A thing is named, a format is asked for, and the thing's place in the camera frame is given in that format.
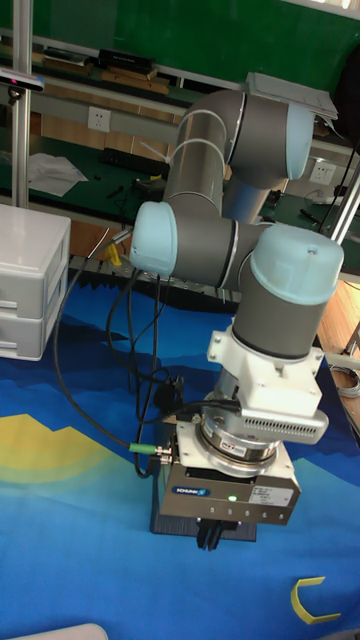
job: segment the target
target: yellow plastic part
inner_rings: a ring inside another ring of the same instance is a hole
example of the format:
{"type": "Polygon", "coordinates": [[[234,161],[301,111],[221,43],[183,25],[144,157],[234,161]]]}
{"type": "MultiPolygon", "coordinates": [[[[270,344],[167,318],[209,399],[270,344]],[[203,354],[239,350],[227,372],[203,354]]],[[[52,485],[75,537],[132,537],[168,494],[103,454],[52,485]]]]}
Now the yellow plastic part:
{"type": "Polygon", "coordinates": [[[117,252],[117,248],[114,244],[111,244],[105,251],[105,260],[108,262],[112,262],[115,267],[121,267],[121,260],[119,258],[119,254],[117,252]]]}
{"type": "Polygon", "coordinates": [[[298,580],[294,585],[291,591],[291,604],[295,613],[306,622],[306,624],[318,624],[320,622],[331,622],[332,620],[336,620],[341,613],[331,613],[327,616],[312,616],[311,613],[306,611],[302,606],[299,595],[298,595],[298,587],[313,587],[314,585],[321,584],[325,580],[325,576],[321,578],[303,578],[302,580],[298,580]]]}

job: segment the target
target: green cable connector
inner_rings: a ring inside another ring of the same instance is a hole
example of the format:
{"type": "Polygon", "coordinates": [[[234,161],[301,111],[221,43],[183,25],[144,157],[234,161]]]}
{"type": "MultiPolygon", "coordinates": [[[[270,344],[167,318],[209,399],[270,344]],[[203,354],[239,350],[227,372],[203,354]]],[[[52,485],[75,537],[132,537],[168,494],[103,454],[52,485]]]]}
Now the green cable connector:
{"type": "Polygon", "coordinates": [[[129,451],[132,453],[144,453],[146,456],[154,456],[156,447],[153,444],[136,444],[136,442],[132,442],[129,451]]]}

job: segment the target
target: white box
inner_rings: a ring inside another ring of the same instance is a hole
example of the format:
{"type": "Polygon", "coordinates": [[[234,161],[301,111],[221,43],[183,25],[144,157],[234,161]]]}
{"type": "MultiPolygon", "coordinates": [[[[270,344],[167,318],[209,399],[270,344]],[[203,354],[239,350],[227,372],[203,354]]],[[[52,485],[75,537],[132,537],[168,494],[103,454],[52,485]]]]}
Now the white box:
{"type": "Polygon", "coordinates": [[[108,640],[104,629],[97,624],[82,624],[79,627],[37,633],[34,636],[22,636],[14,638],[14,640],[31,640],[31,638],[37,640],[108,640]]]}
{"type": "Polygon", "coordinates": [[[0,205],[0,357],[40,360],[67,287],[70,220],[0,205]]]}
{"type": "Polygon", "coordinates": [[[67,268],[55,288],[47,315],[40,320],[0,313],[0,357],[41,360],[67,285],[67,268]]]}
{"type": "Polygon", "coordinates": [[[0,316],[47,315],[69,242],[69,218],[0,205],[0,316]]]}

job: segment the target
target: green wall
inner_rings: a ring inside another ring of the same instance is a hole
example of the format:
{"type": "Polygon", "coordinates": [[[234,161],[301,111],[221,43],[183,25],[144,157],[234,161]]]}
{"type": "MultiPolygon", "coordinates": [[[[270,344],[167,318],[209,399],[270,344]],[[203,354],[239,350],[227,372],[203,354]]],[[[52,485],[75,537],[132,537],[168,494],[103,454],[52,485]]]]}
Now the green wall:
{"type": "MultiPolygon", "coordinates": [[[[11,27],[11,0],[0,0],[11,27]]],[[[34,33],[242,81],[258,71],[332,91],[360,22],[281,0],[34,0],[34,33]]]]}

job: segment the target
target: white cloth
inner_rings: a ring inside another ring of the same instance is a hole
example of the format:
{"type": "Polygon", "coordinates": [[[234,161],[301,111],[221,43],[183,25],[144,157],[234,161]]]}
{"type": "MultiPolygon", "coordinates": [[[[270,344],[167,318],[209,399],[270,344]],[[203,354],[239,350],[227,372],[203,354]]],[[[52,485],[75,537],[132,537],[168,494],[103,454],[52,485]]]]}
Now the white cloth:
{"type": "Polygon", "coordinates": [[[29,187],[62,198],[78,182],[88,179],[67,158],[36,153],[29,158],[29,187]]]}

